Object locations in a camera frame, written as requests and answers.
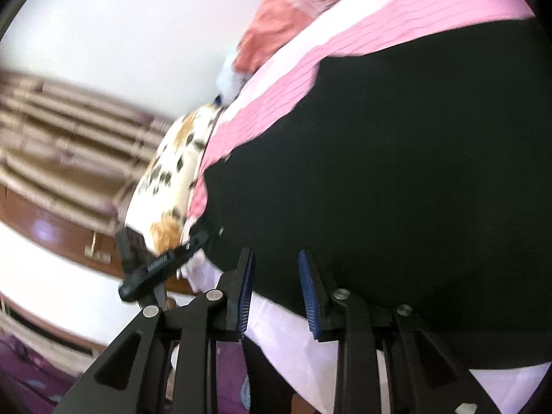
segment purple fabric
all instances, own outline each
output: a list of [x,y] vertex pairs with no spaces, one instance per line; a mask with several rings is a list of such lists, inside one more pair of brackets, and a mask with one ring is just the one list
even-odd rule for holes
[[242,400],[247,368],[241,344],[219,342],[216,357],[216,388],[219,414],[248,414]]
[[77,381],[15,336],[1,332],[0,369],[32,414],[50,414]]

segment floral pillow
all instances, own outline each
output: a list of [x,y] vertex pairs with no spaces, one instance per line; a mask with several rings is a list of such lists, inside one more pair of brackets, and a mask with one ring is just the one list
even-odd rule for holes
[[190,196],[219,106],[200,107],[173,123],[132,196],[125,224],[161,254],[180,244]]

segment beige cloth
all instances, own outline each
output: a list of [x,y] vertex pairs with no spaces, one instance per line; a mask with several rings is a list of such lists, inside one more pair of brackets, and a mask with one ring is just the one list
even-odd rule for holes
[[113,235],[170,123],[69,85],[0,73],[0,181]]

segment pink striped fabric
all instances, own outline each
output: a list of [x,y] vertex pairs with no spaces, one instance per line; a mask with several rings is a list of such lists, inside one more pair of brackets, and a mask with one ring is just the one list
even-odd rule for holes
[[313,86],[317,65],[324,57],[366,55],[436,32],[531,16],[524,0],[392,0],[324,45],[311,49],[295,68],[218,127],[203,157],[189,216],[199,217],[205,210],[205,169],[288,114]]

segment wall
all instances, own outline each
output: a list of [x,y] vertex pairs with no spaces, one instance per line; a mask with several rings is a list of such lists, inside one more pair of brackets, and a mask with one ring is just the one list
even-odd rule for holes
[[[0,223],[0,293],[68,332],[109,344],[136,316],[119,298],[119,279],[81,267]],[[190,298],[171,294],[179,305]]]
[[259,2],[28,0],[0,43],[0,67],[176,118],[217,95],[216,75]]

